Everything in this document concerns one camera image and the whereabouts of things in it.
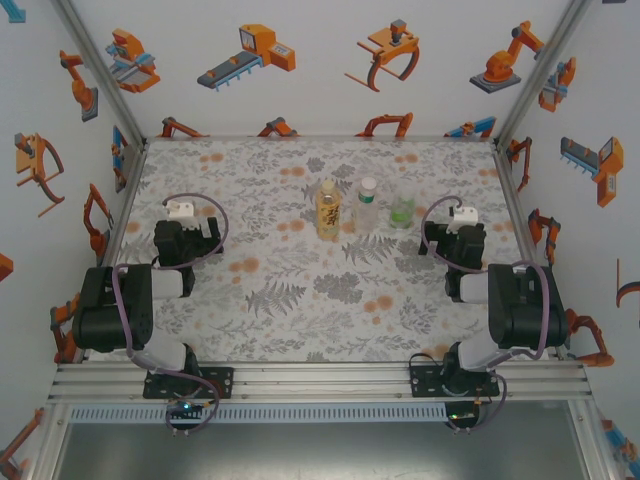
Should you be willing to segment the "short clear bottle green label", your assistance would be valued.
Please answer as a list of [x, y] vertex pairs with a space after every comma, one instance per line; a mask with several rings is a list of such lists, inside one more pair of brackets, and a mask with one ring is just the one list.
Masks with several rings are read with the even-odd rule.
[[[412, 205], [409, 208], [394, 207], [394, 199], [397, 195], [403, 195], [412, 199]], [[412, 225], [415, 212], [415, 199], [413, 195], [397, 194], [390, 207], [389, 224], [394, 229], [407, 229]]]

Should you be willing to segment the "clear water bottle green label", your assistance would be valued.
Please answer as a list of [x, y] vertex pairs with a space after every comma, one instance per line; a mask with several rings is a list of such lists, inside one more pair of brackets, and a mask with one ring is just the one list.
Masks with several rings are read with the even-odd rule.
[[370, 234], [378, 217], [377, 187], [374, 191], [364, 190], [360, 184], [353, 203], [353, 221], [358, 235]]

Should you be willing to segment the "yellow tea bottle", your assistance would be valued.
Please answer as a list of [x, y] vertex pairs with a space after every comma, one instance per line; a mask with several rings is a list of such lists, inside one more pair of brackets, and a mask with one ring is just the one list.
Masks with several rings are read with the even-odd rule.
[[340, 231], [341, 194], [336, 184], [331, 192], [323, 192], [321, 185], [316, 193], [315, 201], [317, 234], [322, 240], [333, 240]]

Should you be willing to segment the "floral print tablecloth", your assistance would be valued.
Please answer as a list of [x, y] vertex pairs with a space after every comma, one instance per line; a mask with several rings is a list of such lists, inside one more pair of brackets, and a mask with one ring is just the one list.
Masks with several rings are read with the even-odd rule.
[[[378, 217], [358, 235], [353, 203], [377, 181]], [[333, 180], [340, 231], [317, 234], [316, 193]], [[483, 305], [445, 293], [446, 268], [420, 255], [423, 217], [448, 219], [456, 198], [478, 210], [485, 263], [520, 257], [491, 144], [447, 142], [154, 142], [122, 239], [123, 263], [157, 251], [162, 200], [180, 194], [199, 216], [227, 215], [224, 252], [197, 265], [192, 294], [159, 300], [156, 328], [210, 361], [392, 362], [442, 356], [487, 324]], [[397, 194], [413, 195], [412, 225], [389, 224]]]

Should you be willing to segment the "aluminium side rail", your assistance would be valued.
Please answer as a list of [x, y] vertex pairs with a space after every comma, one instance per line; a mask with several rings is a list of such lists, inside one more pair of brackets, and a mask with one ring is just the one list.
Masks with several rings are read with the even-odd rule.
[[489, 332], [501, 351], [539, 359], [546, 349], [566, 344], [569, 321], [551, 268], [535, 260], [509, 159], [499, 146], [494, 155], [522, 259], [489, 268]]
[[150, 293], [150, 273], [147, 267], [135, 266], [132, 281], [127, 282], [117, 272], [120, 245], [136, 194], [145, 153], [135, 153], [129, 170], [124, 204], [111, 230], [106, 260], [99, 267], [85, 273], [72, 336], [85, 357], [93, 360], [99, 353], [125, 349], [129, 343], [138, 344], [150, 337], [149, 299], [137, 296]]

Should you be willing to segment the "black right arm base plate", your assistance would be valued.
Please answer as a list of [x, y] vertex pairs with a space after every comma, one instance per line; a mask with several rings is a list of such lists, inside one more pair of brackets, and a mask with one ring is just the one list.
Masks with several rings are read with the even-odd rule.
[[435, 364], [409, 367], [410, 388], [414, 398], [471, 399], [496, 397], [499, 383], [486, 372], [470, 372], [455, 367], [449, 371]]

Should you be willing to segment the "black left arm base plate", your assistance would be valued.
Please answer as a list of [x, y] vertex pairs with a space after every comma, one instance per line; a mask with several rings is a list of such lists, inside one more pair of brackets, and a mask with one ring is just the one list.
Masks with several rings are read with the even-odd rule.
[[[231, 367], [201, 367], [200, 376], [215, 387], [221, 399], [229, 399], [234, 383], [234, 369]], [[201, 382], [166, 374], [148, 372], [145, 378], [144, 399], [169, 400], [179, 397], [191, 399], [213, 399], [213, 390]]]

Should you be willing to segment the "aluminium back rail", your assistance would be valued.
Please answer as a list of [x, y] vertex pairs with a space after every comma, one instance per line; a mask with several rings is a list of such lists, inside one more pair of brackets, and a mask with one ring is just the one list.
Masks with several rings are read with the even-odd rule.
[[258, 137], [255, 135], [212, 135], [204, 137], [158, 137], [149, 136], [146, 139], [147, 144], [154, 142], [214, 142], [214, 141], [275, 141], [275, 142], [303, 142], [303, 141], [329, 141], [329, 142], [347, 142], [347, 141], [363, 141], [363, 142], [447, 142], [447, 143], [471, 143], [471, 144], [495, 144], [497, 139], [494, 137], [444, 137], [442, 135], [409, 135], [405, 137], [394, 137], [390, 135], [378, 135], [373, 137], [357, 137], [355, 135], [300, 135], [294, 137], [268, 136]]

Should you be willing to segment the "aluminium frame post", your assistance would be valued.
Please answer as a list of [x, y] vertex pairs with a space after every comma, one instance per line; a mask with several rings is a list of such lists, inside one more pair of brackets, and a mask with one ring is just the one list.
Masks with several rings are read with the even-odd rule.
[[546, 42], [544, 51], [536, 61], [532, 73], [526, 80], [523, 90], [517, 97], [514, 106], [504, 121], [497, 137], [497, 145], [500, 148], [505, 148], [512, 140], [529, 108], [543, 88], [551, 73], [551, 69], [558, 63], [560, 54], [563, 52], [593, 3], [594, 0], [569, 1], [549, 40]]
[[71, 409], [67, 404], [48, 404], [40, 426], [34, 431], [26, 480], [55, 480], [63, 456]]
[[621, 480], [593, 400], [568, 402], [579, 459], [586, 480]]
[[131, 109], [127, 105], [121, 90], [112, 78], [106, 62], [98, 51], [88, 28], [81, 20], [72, 0], [49, 0], [60, 21], [74, 41], [79, 54], [91, 70], [98, 87], [108, 100], [115, 115], [124, 127], [128, 139], [142, 151], [146, 145], [146, 137], [142, 133]]

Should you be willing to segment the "aluminium front rail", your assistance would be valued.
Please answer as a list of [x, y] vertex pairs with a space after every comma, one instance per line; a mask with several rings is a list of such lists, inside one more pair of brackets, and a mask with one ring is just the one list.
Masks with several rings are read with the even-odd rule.
[[[232, 403], [385, 402], [412, 400], [408, 365], [390, 363], [232, 363]], [[513, 401], [592, 397], [586, 369], [575, 361], [510, 361], [496, 372]], [[52, 403], [143, 401], [146, 371], [122, 362], [58, 368]]]

